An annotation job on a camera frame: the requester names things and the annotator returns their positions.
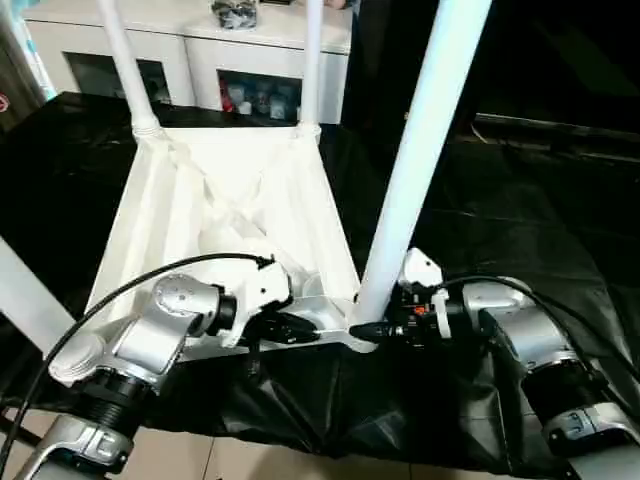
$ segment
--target cable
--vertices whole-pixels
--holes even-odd
[[[42,380],[45,377],[45,373],[49,369],[49,365],[53,359],[60,353],[60,351],[64,348],[65,344],[73,337],[73,335],[83,326],[85,325],[92,317],[94,317],[100,310],[106,307],[109,303],[115,300],[117,297],[122,295],[123,293],[131,290],[132,288],[137,287],[141,283],[144,283],[152,278],[155,278],[163,273],[169,272],[171,270],[175,270],[176,268],[183,267],[185,265],[191,265],[199,262],[206,262],[209,260],[225,260],[225,259],[234,259],[234,260],[250,260],[258,264],[258,267],[262,268],[271,263],[273,260],[258,257],[256,255],[249,255],[246,253],[210,253],[205,255],[199,255],[197,257],[185,258],[183,260],[178,260],[177,262],[170,263],[163,267],[157,268],[156,270],[152,270],[148,273],[140,275],[139,277],[134,278],[130,282],[125,283],[121,287],[115,289],[113,292],[105,296],[102,300],[96,303],[93,307],[91,307],[80,320],[78,320],[69,330],[65,332],[64,335],[58,340],[51,351],[47,354],[46,358],[42,362],[40,369],[36,372],[36,375],[33,378],[31,386],[27,391],[24,399],[22,400],[22,404],[20,405],[20,409],[16,413],[16,417],[14,419],[13,426],[9,433],[7,434],[7,438],[2,444],[2,450],[0,450],[0,480],[4,476],[4,471],[7,467],[7,460],[9,459],[9,453],[11,453],[11,447],[15,442],[19,432],[20,425],[24,420],[24,417],[31,406],[31,402],[40,387]]]
[[[13,424],[14,424],[13,420],[8,419],[4,415],[0,415],[0,431],[5,433],[8,432],[9,429],[13,427]],[[42,441],[42,438],[36,435],[35,433],[30,432],[26,428],[20,427],[18,429],[18,436],[16,437],[16,440],[21,443],[24,443],[28,447],[36,448],[38,444]]]
[[[575,340],[573,340],[573,336],[567,330],[562,321],[558,319],[558,317],[553,313],[553,311],[549,308],[551,305],[558,310],[563,311],[570,317],[577,320],[581,325],[583,325],[587,331],[593,335],[593,337],[600,342],[600,344],[605,347],[613,357],[620,362],[620,364],[625,368],[625,370],[633,377],[633,379],[640,384],[640,372],[638,369],[631,363],[626,356],[622,354],[622,352],[618,349],[618,347],[608,338],[606,338],[602,333],[600,333],[593,324],[587,320],[585,316],[576,312],[574,309],[564,305],[558,300],[549,297],[548,295],[544,295],[542,293],[538,293],[534,290],[530,290],[529,288],[517,283],[513,280],[508,280],[506,278],[498,277],[495,275],[465,275],[461,277],[452,278],[450,280],[445,280],[440,285],[436,285],[434,287],[430,287],[430,290],[436,292],[440,289],[447,289],[457,285],[466,285],[469,283],[479,283],[479,282],[493,282],[500,283],[502,285],[506,285],[507,287],[513,288],[523,295],[530,298],[539,308],[541,308],[548,316],[553,320],[553,322],[560,328],[566,335],[567,338],[572,340],[572,346],[576,349],[579,354],[584,355],[584,351],[576,345]]]
[[[631,408],[631,405],[629,405],[625,400],[623,400],[622,397],[618,395],[613,388],[608,387],[606,391],[609,398],[613,400],[614,403],[617,403],[620,406],[620,408],[625,413],[625,415],[627,415],[631,420],[633,420],[636,423],[636,425],[640,425],[640,416],[638,416],[638,414],[633,411],[633,408]]]

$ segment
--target white metal pole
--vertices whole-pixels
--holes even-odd
[[[0,311],[43,356],[75,323],[69,312],[0,237]]]
[[[138,63],[132,53],[116,0],[98,0],[104,28],[113,50],[113,60],[131,110],[131,124],[136,136],[157,135],[162,130],[144,88]]]
[[[351,323],[382,320],[491,0],[440,0]]]
[[[300,123],[306,126],[318,125],[323,3],[323,0],[307,0],[307,42],[300,107]]]

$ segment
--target white cabinet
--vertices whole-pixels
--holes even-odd
[[[303,77],[303,50],[200,38],[187,38],[186,42],[197,103],[204,108],[222,108],[219,80],[223,72],[242,72],[250,74],[249,78],[254,74],[287,79]],[[348,59],[345,55],[321,54],[319,115],[322,123],[340,123]]]
[[[254,97],[247,95],[252,102],[256,84],[268,83],[278,97],[286,92],[295,116],[304,70],[303,4],[261,4],[257,28],[247,31],[221,29],[208,0],[120,0],[119,5],[152,99],[220,110],[220,80],[226,76],[226,83],[241,79],[247,94],[253,89]],[[351,15],[324,10],[319,92],[324,123],[340,123]],[[57,91],[122,93],[95,0],[42,0],[24,16]]]
[[[32,20],[27,26],[56,91],[122,95],[101,27]],[[152,99],[195,105],[183,38],[130,30],[129,39]]]

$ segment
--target cabinet door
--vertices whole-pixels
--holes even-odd
[[[123,95],[103,28],[38,21],[27,25],[58,92]],[[184,39],[132,30],[127,34],[150,98],[194,105]]]
[[[199,107],[222,109],[220,79],[225,72],[302,79],[304,50],[186,38]],[[340,123],[348,55],[322,53],[320,57],[320,121]]]

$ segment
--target black plastic sheet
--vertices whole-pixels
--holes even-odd
[[[157,113],[171,127],[261,123],[193,108],[160,107]],[[76,314],[135,151],[128,121],[122,102],[64,94],[0,146],[0,235]],[[362,271],[392,159],[375,164],[358,138],[340,127],[325,127],[321,151]],[[506,274],[562,300],[638,364],[636,205],[636,163],[452,143],[413,244],[448,274]],[[578,325],[571,330],[637,409],[638,390],[628,376]],[[15,352],[28,358],[16,363]],[[4,403],[19,400],[26,372],[38,361],[35,349],[0,322]],[[258,377],[248,376],[246,362],[229,357],[180,365],[148,412],[148,425],[498,474],[549,476],[559,465],[517,381],[479,343],[421,353],[391,345],[367,355],[340,345],[271,352],[261,356]],[[51,382],[38,404],[68,410],[73,401],[72,391]]]

